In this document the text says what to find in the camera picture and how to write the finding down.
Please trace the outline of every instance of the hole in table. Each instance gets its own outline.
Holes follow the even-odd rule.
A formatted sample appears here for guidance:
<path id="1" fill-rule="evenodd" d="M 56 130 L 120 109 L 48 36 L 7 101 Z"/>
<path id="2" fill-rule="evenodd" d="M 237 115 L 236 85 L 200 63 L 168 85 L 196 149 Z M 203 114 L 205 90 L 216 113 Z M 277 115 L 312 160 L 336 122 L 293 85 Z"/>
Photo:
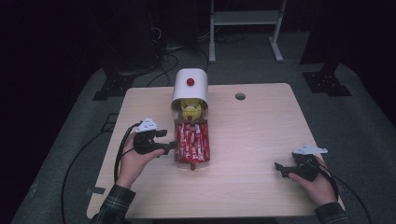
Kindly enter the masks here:
<path id="1" fill-rule="evenodd" d="M 238 92 L 238 93 L 235 95 L 235 98 L 236 98 L 237 100 L 245 100 L 247 97 L 246 97 L 246 95 L 245 95 L 244 93 Z"/>

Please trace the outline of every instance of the gray carpet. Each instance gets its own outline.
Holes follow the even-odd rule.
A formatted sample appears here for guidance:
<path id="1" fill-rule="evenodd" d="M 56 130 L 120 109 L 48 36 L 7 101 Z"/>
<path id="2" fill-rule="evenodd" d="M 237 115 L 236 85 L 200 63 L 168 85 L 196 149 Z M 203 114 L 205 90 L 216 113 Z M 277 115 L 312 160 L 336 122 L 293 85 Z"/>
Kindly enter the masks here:
<path id="1" fill-rule="evenodd" d="M 332 172 L 345 180 L 362 198 L 374 223 L 393 223 L 396 215 L 396 129 L 361 85 L 359 77 L 344 65 L 336 76 L 352 96 L 329 97 L 311 93 L 303 71 L 318 71 L 321 64 L 299 65 L 308 33 L 280 34 L 278 44 L 285 61 L 277 63 L 268 43 L 269 34 L 246 35 L 229 45 L 217 44 L 217 61 L 207 69 L 209 85 L 247 83 L 289 83 L 305 119 Z M 200 46 L 208 52 L 208 45 Z M 171 83 L 181 68 L 205 68 L 200 51 L 182 50 L 178 66 L 169 76 Z M 164 69 L 175 59 L 163 58 Z M 162 71 L 135 79 L 133 88 L 142 88 Z M 62 223 L 61 190 L 69 164 L 93 137 L 101 132 L 107 115 L 118 113 L 122 97 L 92 101 L 105 81 L 103 70 L 92 75 L 56 139 L 36 178 L 35 191 L 26 196 L 13 223 Z M 166 86 L 162 76 L 151 86 Z M 111 133 L 103 133 L 78 155 L 65 185 L 64 213 L 67 223 L 88 223 L 86 210 L 90 195 L 86 190 L 96 182 Z M 346 212 L 353 223 L 368 223 L 359 202 L 349 190 L 341 192 Z M 277 217 L 280 224 L 318 223 L 315 217 Z M 151 223 L 136 220 L 136 223 Z M 263 223 L 255 218 L 240 223 Z"/>

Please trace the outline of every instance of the person's left hand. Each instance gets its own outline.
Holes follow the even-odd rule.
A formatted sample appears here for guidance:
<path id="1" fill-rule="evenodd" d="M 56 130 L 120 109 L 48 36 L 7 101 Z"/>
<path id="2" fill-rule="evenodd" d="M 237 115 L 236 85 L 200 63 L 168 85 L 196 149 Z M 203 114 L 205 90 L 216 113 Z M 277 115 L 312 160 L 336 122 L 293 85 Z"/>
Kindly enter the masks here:
<path id="1" fill-rule="evenodd" d="M 154 158 L 161 156 L 165 150 L 156 149 L 148 154 L 140 155 L 135 150 L 128 150 L 134 147 L 134 136 L 136 133 L 131 133 L 126 140 L 122 153 L 125 153 L 120 160 L 120 175 L 116 181 L 116 185 L 130 189 L 132 184 L 140 176 L 146 164 Z"/>

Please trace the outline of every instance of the candy wrapper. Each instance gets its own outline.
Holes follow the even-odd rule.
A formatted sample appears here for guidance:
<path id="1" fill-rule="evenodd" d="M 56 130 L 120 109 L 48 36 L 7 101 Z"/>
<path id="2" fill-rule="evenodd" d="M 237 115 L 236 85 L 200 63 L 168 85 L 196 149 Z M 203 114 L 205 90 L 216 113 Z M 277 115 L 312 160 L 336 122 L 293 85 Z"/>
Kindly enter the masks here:
<path id="1" fill-rule="evenodd" d="M 177 125 L 177 150 L 175 162 L 190 165 L 192 170 L 210 161 L 207 122 Z"/>

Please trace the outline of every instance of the metal stand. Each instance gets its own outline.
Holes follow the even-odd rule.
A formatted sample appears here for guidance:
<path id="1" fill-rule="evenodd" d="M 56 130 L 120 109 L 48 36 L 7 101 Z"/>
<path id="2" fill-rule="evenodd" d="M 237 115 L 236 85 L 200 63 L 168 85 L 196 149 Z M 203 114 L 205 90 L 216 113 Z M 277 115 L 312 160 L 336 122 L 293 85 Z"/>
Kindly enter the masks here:
<path id="1" fill-rule="evenodd" d="M 104 70 L 105 83 L 96 92 L 93 101 L 105 101 L 109 96 L 124 96 L 134 83 L 134 77 L 120 75 L 115 66 L 104 67 Z"/>
<path id="2" fill-rule="evenodd" d="M 278 63 L 283 62 L 283 57 L 277 46 L 280 25 L 282 24 L 287 0 L 282 1 L 280 10 L 267 11 L 226 11 L 215 12 L 214 0 L 210 6 L 210 41 L 209 41 L 209 61 L 216 61 L 215 48 L 215 25 L 275 25 L 274 36 L 269 37 L 271 47 Z"/>
<path id="3" fill-rule="evenodd" d="M 325 63 L 319 72 L 303 72 L 305 81 L 313 93 L 329 96 L 351 96 L 346 86 L 341 85 L 334 72 L 339 62 Z"/>

